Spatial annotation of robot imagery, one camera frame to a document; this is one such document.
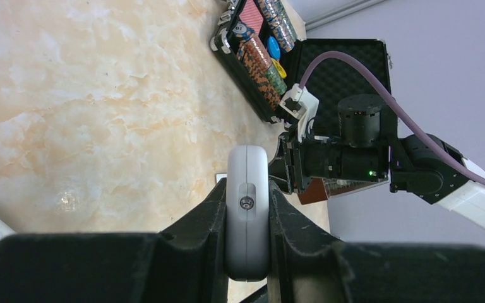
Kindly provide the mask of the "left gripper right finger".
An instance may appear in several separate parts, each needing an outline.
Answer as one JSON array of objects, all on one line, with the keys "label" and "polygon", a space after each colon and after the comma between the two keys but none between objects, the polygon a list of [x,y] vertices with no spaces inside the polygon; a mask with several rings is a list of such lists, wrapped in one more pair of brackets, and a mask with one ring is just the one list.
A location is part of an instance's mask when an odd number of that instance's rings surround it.
[{"label": "left gripper right finger", "polygon": [[485,302],[485,248],[351,243],[269,183],[270,302]]}]

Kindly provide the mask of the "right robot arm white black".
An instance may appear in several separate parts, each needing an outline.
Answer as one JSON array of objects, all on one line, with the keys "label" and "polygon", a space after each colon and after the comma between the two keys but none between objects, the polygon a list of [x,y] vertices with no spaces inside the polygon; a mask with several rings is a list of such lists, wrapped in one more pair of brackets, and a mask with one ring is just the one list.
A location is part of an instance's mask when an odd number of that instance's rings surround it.
[{"label": "right robot arm white black", "polygon": [[285,96],[286,132],[278,141],[270,177],[288,194],[302,194],[317,180],[348,193],[382,182],[474,222],[485,230],[485,170],[441,139],[397,136],[392,113],[376,95],[339,102],[339,135],[318,139],[311,131],[318,100],[307,92]]}]

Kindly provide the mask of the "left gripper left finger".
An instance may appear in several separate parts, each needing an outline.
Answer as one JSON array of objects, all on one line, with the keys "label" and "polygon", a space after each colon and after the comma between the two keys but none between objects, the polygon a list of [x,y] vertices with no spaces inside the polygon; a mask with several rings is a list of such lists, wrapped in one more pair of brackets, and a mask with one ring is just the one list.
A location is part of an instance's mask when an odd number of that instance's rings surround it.
[{"label": "left gripper left finger", "polygon": [[0,302],[226,302],[225,192],[157,233],[5,237]]}]

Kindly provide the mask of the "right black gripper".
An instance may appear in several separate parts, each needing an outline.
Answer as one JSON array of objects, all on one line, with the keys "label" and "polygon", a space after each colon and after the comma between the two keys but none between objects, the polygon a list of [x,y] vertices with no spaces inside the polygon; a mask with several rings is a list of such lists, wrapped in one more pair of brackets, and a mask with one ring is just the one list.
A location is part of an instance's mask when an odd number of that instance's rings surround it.
[{"label": "right black gripper", "polygon": [[268,175],[285,194],[305,192],[302,149],[295,131],[286,131],[278,136],[277,151],[268,164]]}]

